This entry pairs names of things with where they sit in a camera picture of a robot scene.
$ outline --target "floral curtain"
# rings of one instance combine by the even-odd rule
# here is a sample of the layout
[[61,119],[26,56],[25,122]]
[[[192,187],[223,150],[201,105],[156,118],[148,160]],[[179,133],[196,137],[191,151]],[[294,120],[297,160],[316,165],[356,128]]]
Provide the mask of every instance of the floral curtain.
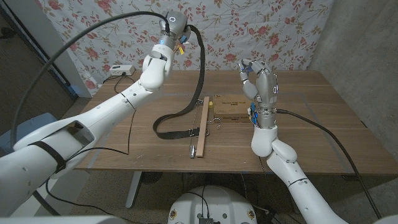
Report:
[[[35,0],[64,42],[105,18],[131,11],[173,9],[201,31],[207,70],[235,70],[239,58],[262,59],[272,69],[307,69],[334,0]],[[159,38],[159,19],[121,19],[73,44],[68,53],[94,95],[112,64],[142,67]],[[174,70],[198,70],[195,34],[177,51]]]

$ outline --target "cardboard box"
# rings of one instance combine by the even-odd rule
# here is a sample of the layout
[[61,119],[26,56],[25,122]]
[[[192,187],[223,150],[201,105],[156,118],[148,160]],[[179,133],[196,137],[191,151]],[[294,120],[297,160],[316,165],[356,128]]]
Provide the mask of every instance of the cardboard box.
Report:
[[250,122],[248,108],[251,100],[245,95],[214,95],[214,117],[222,123]]

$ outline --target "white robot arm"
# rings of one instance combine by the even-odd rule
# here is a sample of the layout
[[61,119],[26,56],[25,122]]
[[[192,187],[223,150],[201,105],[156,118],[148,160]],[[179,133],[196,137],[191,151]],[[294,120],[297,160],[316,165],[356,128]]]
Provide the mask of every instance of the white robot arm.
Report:
[[[305,221],[312,223],[346,223],[330,208],[297,163],[297,153],[277,137],[275,104],[277,76],[265,62],[242,60],[240,76],[245,95],[258,102],[250,109],[254,124],[251,147],[260,157],[267,157],[269,168],[285,183]],[[249,72],[257,74],[256,86],[248,80]]]
[[56,179],[75,168],[112,127],[143,104],[162,96],[162,85],[171,76],[176,41],[190,36],[187,17],[165,13],[170,33],[160,22],[159,44],[144,59],[141,78],[116,96],[86,113],[63,119],[28,134],[14,146],[15,152],[0,158],[0,217],[9,216],[49,177]]

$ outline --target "white power strip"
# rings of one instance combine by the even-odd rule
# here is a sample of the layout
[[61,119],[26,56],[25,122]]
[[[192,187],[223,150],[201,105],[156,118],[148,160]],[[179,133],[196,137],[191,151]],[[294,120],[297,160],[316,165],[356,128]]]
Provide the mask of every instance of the white power strip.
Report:
[[132,75],[135,70],[132,65],[112,65],[111,69],[109,69],[111,75],[115,76]]

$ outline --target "wooden table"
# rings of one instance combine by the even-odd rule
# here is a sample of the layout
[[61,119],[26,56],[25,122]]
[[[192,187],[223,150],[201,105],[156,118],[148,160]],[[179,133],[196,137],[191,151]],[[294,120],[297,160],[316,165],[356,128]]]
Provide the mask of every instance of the wooden table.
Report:
[[[140,72],[132,76],[139,78]],[[77,169],[133,170],[165,172],[262,172],[259,158],[251,150],[251,123],[222,123],[220,129],[209,124],[203,158],[189,158],[190,138],[163,140],[152,130],[160,116],[175,113],[188,105],[195,91],[198,71],[174,71],[165,85],[165,95],[139,108],[134,117],[130,155],[112,151],[92,151]],[[279,95],[277,107],[290,110],[319,122],[339,138],[362,174],[398,174],[397,162],[364,126],[353,110],[344,102],[319,72],[276,72]],[[106,82],[88,103],[84,111],[94,108],[115,95],[116,81]],[[132,81],[125,78],[118,91]],[[214,94],[243,94],[237,71],[206,71],[202,96]],[[159,131],[192,128],[195,110],[167,120]],[[201,107],[195,127],[199,126]],[[131,116],[119,123],[99,144],[127,152],[127,138]],[[277,115],[278,137],[291,145],[298,154],[298,163],[308,174],[352,174],[344,154],[326,133],[287,114]]]

